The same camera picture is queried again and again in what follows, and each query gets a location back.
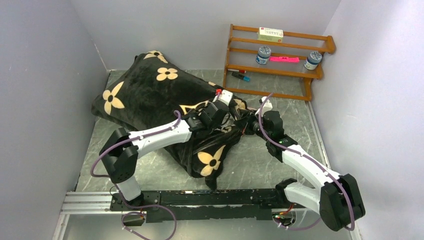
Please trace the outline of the black pillowcase with beige flowers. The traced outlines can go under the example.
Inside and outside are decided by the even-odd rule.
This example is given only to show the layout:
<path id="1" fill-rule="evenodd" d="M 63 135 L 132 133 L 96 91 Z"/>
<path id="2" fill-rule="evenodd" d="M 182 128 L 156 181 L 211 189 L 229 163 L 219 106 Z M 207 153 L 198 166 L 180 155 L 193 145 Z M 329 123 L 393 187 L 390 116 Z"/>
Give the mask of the black pillowcase with beige flowers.
<path id="1" fill-rule="evenodd" d="M 130 131 L 142 131 L 174 121 L 174 111 L 182 115 L 199 113 L 209 106 L 219 88 L 178 68 L 153 50 L 135 56 L 131 67 L 93 100 L 91 113 Z M 231 123 L 165 150 L 189 176 L 203 178 L 214 191 L 226 155 L 248 131 L 246 123 L 251 112 L 244 99 L 234 96 L 229 104 Z"/>

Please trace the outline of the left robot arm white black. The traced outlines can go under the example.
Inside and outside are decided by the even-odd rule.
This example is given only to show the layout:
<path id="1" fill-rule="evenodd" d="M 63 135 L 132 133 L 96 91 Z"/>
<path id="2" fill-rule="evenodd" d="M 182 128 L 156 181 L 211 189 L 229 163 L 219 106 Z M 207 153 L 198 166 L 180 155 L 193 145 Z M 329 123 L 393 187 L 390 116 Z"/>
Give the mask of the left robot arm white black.
<path id="1" fill-rule="evenodd" d="M 154 128 L 127 132 L 119 128 L 113 132 L 100 151 L 97 162 L 102 162 L 108 177 L 130 210 L 142 206 L 144 194 L 135 177 L 138 160 L 158 149 L 168 149 L 175 160 L 191 176 L 205 178 L 211 189 L 216 189 L 215 172 L 229 143 L 216 138 L 218 130 L 230 111 L 229 100 L 208 103 L 198 110 L 181 114 L 176 120 Z"/>

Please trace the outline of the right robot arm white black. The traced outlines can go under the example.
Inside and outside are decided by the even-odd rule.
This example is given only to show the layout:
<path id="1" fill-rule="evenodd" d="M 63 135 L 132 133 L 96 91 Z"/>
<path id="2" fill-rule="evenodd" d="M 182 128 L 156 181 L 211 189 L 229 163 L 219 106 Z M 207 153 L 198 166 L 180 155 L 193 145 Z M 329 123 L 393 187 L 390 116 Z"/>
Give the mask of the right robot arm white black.
<path id="1" fill-rule="evenodd" d="M 257 111 L 249 127 L 266 141 L 269 154 L 300 173 L 312 186 L 289 178 L 277 184 L 275 202 L 282 208 L 299 204 L 319 214 L 332 231 L 353 231 L 356 220 L 366 214 L 357 180 L 351 174 L 341 175 L 309 155 L 283 128 L 278 111 Z"/>

